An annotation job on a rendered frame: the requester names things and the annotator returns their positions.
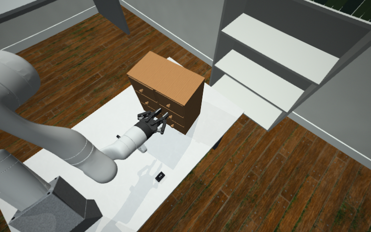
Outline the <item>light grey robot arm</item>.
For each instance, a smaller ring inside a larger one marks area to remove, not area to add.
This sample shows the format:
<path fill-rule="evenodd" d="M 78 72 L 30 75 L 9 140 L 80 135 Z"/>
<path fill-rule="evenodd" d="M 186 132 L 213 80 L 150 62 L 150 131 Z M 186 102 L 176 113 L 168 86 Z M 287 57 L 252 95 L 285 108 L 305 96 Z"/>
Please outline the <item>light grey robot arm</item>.
<path fill-rule="evenodd" d="M 0 130 L 35 144 L 105 184 L 117 175 L 114 160 L 127 159 L 136 149 L 145 153 L 145 133 L 131 127 L 113 144 L 98 150 L 81 133 L 29 121 L 15 110 L 40 88 L 35 68 L 24 58 L 0 50 Z M 0 198 L 19 211 L 37 202 L 51 185 L 5 149 L 0 149 Z"/>

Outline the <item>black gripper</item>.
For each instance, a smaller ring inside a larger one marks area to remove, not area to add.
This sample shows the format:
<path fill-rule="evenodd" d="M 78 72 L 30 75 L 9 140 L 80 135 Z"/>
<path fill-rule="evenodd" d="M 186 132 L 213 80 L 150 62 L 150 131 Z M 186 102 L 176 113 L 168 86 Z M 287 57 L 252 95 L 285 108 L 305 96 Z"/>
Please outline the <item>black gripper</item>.
<path fill-rule="evenodd" d="M 166 112 L 160 119 L 153 120 L 155 116 L 161 113 L 161 110 L 162 109 L 159 108 L 154 112 L 146 111 L 146 112 L 137 114 L 139 122 L 136 123 L 134 126 L 139 127 L 145 133 L 147 140 L 156 132 L 160 132 L 160 134 L 164 133 L 166 122 L 167 122 L 166 119 L 168 118 L 168 115 L 169 115 L 168 112 Z M 157 129 L 158 126 L 160 126 L 160 124 L 162 124 L 162 127 Z"/>

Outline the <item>brown wooden chest of drawers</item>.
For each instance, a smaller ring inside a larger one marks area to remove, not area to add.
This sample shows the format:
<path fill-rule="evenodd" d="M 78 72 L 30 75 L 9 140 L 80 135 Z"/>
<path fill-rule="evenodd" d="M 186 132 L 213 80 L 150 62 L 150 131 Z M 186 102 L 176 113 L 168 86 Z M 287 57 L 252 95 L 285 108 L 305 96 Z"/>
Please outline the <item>brown wooden chest of drawers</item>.
<path fill-rule="evenodd" d="M 149 51 L 128 73 L 183 106 L 184 135 L 200 115 L 205 77 Z M 159 102 L 157 99 L 159 106 Z M 160 108 L 160 106 L 159 106 Z"/>

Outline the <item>brown wooden drawer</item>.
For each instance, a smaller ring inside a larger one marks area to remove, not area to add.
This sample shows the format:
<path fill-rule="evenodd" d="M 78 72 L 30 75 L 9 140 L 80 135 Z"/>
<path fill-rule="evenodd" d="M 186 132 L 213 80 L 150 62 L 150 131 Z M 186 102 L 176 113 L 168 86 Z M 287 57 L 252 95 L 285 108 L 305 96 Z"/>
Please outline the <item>brown wooden drawer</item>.
<path fill-rule="evenodd" d="M 184 117 L 183 106 L 156 91 L 158 102 L 166 108 Z"/>
<path fill-rule="evenodd" d="M 169 119 L 169 118 L 167 118 L 166 121 L 167 121 L 166 123 L 167 123 L 168 125 L 170 125 L 171 128 L 175 128 L 176 130 L 180 131 L 180 132 L 183 133 L 183 134 L 185 133 L 185 132 L 184 132 L 184 127 L 183 127 L 183 126 L 179 125 L 178 123 L 174 122 L 173 120 L 171 120 L 171 119 Z"/>
<path fill-rule="evenodd" d="M 145 103 L 145 105 L 150 106 L 150 107 L 152 107 L 155 110 L 159 109 L 159 106 L 158 106 L 158 103 L 157 102 L 155 102 L 152 99 L 148 98 L 147 96 L 139 93 L 138 91 L 136 91 L 136 93 L 137 93 L 140 101 L 143 102 L 143 103 Z"/>
<path fill-rule="evenodd" d="M 141 103 L 142 103 L 142 102 L 141 102 Z M 144 103 L 142 103 L 142 106 L 143 106 L 143 108 L 144 108 L 145 111 L 151 111 L 151 112 L 154 112 L 154 111 L 155 111 L 153 108 L 151 108 L 151 107 L 145 105 Z M 161 113 L 158 114 L 158 115 L 155 116 L 155 117 L 157 117 L 158 119 L 160 119 L 160 118 L 162 117 L 162 116 L 161 116 Z"/>
<path fill-rule="evenodd" d="M 184 118 L 179 116 L 178 114 L 174 113 L 173 111 L 167 109 L 166 107 L 160 105 L 160 108 L 162 109 L 161 112 L 164 115 L 166 112 L 168 112 L 168 118 L 172 119 L 173 121 L 177 122 L 178 124 L 184 126 Z"/>
<path fill-rule="evenodd" d="M 136 79 L 128 76 L 132 85 L 133 85 L 133 88 L 140 92 L 141 94 L 147 96 L 148 98 L 152 99 L 153 101 L 157 102 L 157 99 L 156 99 L 156 96 L 155 96 L 155 93 L 154 93 L 154 90 L 148 86 L 146 86 L 145 84 L 137 81 Z"/>

